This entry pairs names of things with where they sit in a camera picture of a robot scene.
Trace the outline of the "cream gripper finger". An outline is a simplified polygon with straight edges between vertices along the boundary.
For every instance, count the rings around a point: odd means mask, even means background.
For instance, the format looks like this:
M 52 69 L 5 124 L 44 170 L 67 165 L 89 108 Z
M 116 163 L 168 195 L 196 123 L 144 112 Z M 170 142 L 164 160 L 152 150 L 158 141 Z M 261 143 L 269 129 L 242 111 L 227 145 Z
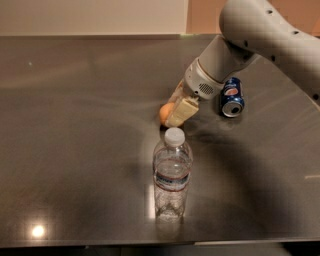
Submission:
M 180 81 L 176 88 L 174 89 L 172 95 L 168 99 L 168 103 L 175 103 L 177 100 L 183 98 L 185 96 L 184 94 L 184 83 L 183 81 Z
M 185 121 L 194 116 L 199 110 L 198 98 L 190 96 L 179 97 L 169 116 L 166 118 L 165 125 L 167 127 L 180 127 Z

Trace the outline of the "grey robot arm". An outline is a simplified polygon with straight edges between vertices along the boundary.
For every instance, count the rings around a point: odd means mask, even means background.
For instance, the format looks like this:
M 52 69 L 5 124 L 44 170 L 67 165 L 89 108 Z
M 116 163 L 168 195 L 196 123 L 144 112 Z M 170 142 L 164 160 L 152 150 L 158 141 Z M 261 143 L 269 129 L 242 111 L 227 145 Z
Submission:
M 221 33 L 186 69 L 159 111 L 166 127 L 179 127 L 236 72 L 258 56 L 276 65 L 314 103 L 320 98 L 320 39 L 288 23 L 268 0 L 227 0 L 219 16 Z

